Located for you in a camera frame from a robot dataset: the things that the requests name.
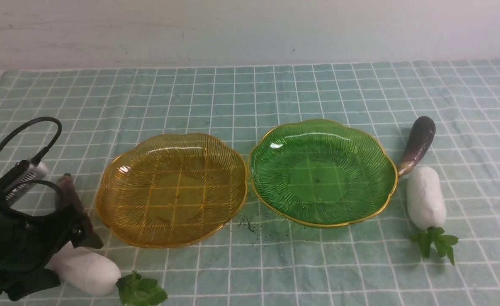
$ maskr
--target black cable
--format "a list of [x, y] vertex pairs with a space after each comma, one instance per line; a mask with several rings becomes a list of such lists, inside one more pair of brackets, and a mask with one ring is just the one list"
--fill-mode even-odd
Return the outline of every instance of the black cable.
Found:
[[25, 122], [24, 124], [22, 124], [21, 126], [16, 128], [15, 130], [13, 130], [10, 134], [8, 134], [5, 137], [5, 139], [3, 139], [3, 141], [1, 141], [0, 152], [4, 149], [4, 147], [7, 145], [7, 143], [9, 141], [11, 141], [17, 134], [21, 133], [22, 130], [30, 127], [31, 125], [37, 124], [39, 122], [53, 122], [54, 124], [57, 125], [57, 132], [55, 133], [55, 135], [52, 138], [52, 140], [50, 141], [50, 143], [48, 143], [48, 145], [46, 145], [46, 147], [44, 147], [44, 149], [40, 150], [38, 152], [38, 154], [35, 155], [31, 159], [31, 162], [34, 165], [37, 165], [38, 163], [40, 163], [40, 160], [42, 159], [42, 157], [44, 157], [44, 155], [46, 155], [46, 153], [54, 145], [55, 141], [57, 141], [57, 138], [59, 138], [59, 136], [61, 135], [61, 130], [62, 130], [61, 122], [53, 117], [38, 117], [38, 118], [35, 118], [33, 120], [29, 120], [28, 122]]

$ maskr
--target purple eggplant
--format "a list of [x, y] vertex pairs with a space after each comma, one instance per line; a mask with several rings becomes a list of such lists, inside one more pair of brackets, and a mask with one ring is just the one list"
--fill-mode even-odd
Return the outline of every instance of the purple eggplant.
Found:
[[427, 153], [435, 137], [435, 131], [435, 122], [427, 116], [421, 116], [414, 122], [410, 129], [407, 147], [397, 166], [399, 177], [409, 174]]
[[91, 219], [85, 212], [85, 209], [82, 205], [82, 202], [79, 199], [78, 194], [76, 193], [76, 189], [73, 184], [73, 177], [70, 173], [65, 173], [61, 178], [57, 181], [57, 186], [61, 188], [63, 192], [63, 196], [65, 197], [64, 201], [61, 201], [58, 195], [55, 196], [55, 210], [61, 210], [68, 205], [74, 205], [76, 210], [85, 215], [85, 245], [90, 248], [100, 249], [103, 246], [102, 240], [93, 230], [93, 224], [91, 223]]

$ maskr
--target plate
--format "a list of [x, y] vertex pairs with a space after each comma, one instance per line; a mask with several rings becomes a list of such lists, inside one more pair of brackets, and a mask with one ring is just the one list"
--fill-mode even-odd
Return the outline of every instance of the plate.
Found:
[[242, 157], [207, 134], [162, 134], [106, 168], [95, 209], [114, 236], [141, 248], [183, 247], [219, 230], [248, 186]]
[[382, 211], [397, 171], [368, 133], [325, 119], [270, 130], [249, 157], [258, 198], [300, 224], [341, 227]]

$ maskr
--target green checkered tablecloth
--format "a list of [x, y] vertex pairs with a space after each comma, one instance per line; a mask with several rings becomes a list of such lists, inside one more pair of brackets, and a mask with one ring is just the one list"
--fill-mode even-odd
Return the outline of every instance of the green checkered tablecloth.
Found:
[[[398, 160], [411, 124], [430, 116], [437, 133], [421, 163], [442, 179], [445, 228], [460, 237], [456, 266], [436, 256], [423, 263], [407, 239], [415, 228], [404, 181], [378, 217], [339, 229], [291, 223], [250, 191], [227, 226], [180, 249], [125, 245], [91, 210], [105, 242], [100, 253], [124, 274], [157, 278], [169, 294], [165, 306], [500, 305], [500, 60], [3, 73], [0, 139], [38, 116], [63, 122], [44, 159], [48, 179], [73, 173], [89, 208], [108, 162], [157, 134], [209, 133], [247, 155], [278, 124], [327, 118], [369, 132]], [[1, 153], [0, 175], [53, 133], [44, 123], [18, 136]], [[53, 194], [38, 186], [15, 208], [48, 213]], [[62, 285], [14, 305], [119, 300]]]

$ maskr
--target radish leaves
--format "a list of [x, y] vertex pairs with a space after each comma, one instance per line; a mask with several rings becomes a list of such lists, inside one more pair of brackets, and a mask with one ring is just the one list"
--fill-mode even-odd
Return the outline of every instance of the radish leaves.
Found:
[[429, 228], [427, 231], [419, 231], [410, 236], [410, 240], [418, 244], [423, 259], [429, 258], [433, 244], [438, 256], [440, 258], [448, 256], [450, 263], [455, 266], [452, 246], [456, 245], [459, 239], [456, 236], [444, 235], [443, 228]]
[[156, 279], [142, 278], [136, 271], [120, 278], [116, 286], [124, 306], [156, 306], [167, 300], [167, 293]]

